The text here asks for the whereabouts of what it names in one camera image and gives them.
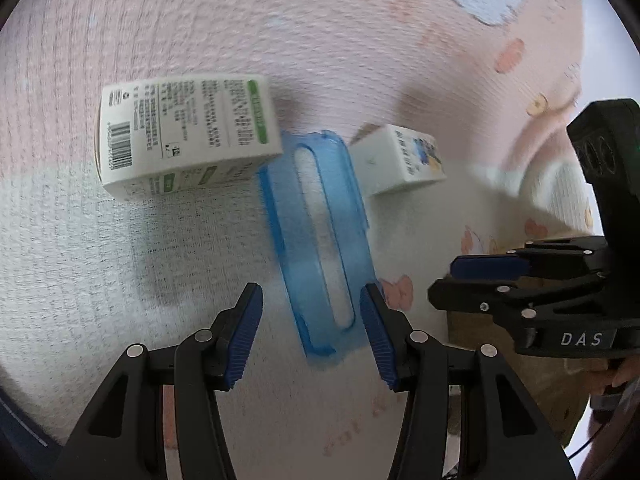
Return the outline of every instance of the green label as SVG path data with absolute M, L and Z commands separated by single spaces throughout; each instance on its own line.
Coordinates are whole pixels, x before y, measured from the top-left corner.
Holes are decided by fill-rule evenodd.
M 258 93 L 258 83 L 253 79 L 247 82 L 249 87 L 249 95 L 251 97 L 251 108 L 254 111 L 255 127 L 258 130 L 258 140 L 261 144 L 269 142 L 267 139 L 267 126 L 264 124 L 264 114 L 262 113 L 262 105 L 260 104 L 260 94 Z
M 200 179 L 198 186 L 204 186 L 211 178 L 211 175 L 213 175 L 217 169 L 217 166 L 209 166 L 202 174 L 202 178 Z
M 169 173 L 164 176 L 164 192 L 171 193 L 174 190 L 175 173 Z

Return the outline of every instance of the cardboard box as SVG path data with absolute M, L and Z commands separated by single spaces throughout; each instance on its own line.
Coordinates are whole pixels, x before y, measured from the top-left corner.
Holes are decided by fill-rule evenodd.
M 229 74 L 106 86 L 95 148 L 104 189 L 125 201 L 247 178 L 282 154 L 267 80 Z
M 446 178 L 436 140 L 385 124 L 349 146 L 363 196 L 407 189 Z

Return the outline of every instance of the fabric surface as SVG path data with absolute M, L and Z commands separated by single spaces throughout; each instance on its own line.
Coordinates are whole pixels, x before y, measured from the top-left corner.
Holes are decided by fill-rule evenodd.
M 445 342 L 426 291 L 456 254 L 590 227 L 564 132 L 580 0 L 478 2 L 21 0 L 0 31 L 2 387 L 63 442 L 128 344 L 176 344 L 254 281 L 265 314 L 218 396 L 238 478 L 386 477 L 404 396 L 369 348 L 309 365 L 257 180 L 115 202 L 94 167 L 98 99 L 123 80 L 255 72 L 289 131 L 434 135 L 448 179 L 366 207 L 390 305 Z

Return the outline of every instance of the barcode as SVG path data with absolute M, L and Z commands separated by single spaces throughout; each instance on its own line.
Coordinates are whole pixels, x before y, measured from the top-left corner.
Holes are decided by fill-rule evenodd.
M 109 126 L 109 167 L 119 170 L 133 165 L 131 158 L 131 123 Z

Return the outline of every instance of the black cable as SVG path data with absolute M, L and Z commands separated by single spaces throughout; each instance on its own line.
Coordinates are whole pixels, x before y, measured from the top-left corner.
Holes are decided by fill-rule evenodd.
M 603 424 L 602 426 L 600 426 L 596 432 L 594 434 L 592 434 L 589 439 L 587 440 L 587 442 L 585 442 L 584 444 L 582 444 L 580 446 L 580 448 L 578 449 L 578 451 L 574 451 L 573 453 L 571 453 L 571 455 L 569 455 L 567 457 L 568 460 L 571 460 L 574 456 L 576 456 L 578 453 L 580 453 L 581 451 L 584 450 L 585 447 L 587 447 L 591 442 L 593 442 L 595 440 L 595 438 L 600 434 L 600 432 L 602 430 L 604 430 L 604 428 L 606 427 L 606 424 Z

